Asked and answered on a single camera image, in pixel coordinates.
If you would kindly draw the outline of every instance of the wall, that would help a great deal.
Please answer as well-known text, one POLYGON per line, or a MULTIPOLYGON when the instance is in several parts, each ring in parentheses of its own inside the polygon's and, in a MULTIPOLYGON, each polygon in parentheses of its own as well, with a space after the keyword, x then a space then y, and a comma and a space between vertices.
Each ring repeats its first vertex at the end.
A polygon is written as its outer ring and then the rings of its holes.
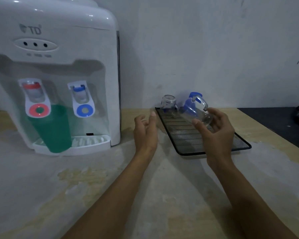
POLYGON ((200 91, 215 107, 299 104, 299 0, 96 0, 120 25, 123 108, 200 91))

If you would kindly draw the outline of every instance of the white water dispenser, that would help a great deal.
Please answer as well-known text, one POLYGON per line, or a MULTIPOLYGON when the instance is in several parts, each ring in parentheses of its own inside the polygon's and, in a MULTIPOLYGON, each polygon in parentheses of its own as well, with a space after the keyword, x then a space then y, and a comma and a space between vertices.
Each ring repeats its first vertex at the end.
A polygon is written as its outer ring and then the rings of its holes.
POLYGON ((0 105, 37 153, 120 142, 118 25, 93 0, 0 0, 0 105))

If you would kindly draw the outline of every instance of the left hand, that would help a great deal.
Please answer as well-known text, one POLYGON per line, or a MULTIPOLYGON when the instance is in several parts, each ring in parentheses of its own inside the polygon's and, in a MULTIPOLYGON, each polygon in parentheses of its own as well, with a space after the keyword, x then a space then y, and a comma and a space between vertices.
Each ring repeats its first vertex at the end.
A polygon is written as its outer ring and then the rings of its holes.
POLYGON ((151 112, 149 120, 143 120, 144 115, 140 115, 134 119, 134 142, 136 146, 136 154, 154 156, 157 148, 157 128, 156 113, 151 112))

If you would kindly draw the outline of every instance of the black wire rack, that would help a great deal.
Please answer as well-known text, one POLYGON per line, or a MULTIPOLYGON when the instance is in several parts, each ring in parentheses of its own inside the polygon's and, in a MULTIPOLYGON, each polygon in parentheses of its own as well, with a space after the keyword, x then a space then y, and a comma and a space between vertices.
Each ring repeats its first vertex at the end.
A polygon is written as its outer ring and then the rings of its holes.
MULTIPOLYGON (((171 142, 179 155, 192 156, 206 154, 200 133, 178 114, 155 108, 171 142)), ((250 149, 251 145, 235 133, 231 151, 250 149)))

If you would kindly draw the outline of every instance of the green plastic cup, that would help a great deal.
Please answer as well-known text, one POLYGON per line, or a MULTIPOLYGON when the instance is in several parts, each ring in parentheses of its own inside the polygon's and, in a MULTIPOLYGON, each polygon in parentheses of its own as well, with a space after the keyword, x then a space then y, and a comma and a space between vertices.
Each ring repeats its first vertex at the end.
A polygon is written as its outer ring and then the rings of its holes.
POLYGON ((51 113, 43 118, 28 117, 41 139, 52 153, 60 153, 72 146, 67 109, 51 105, 51 113))

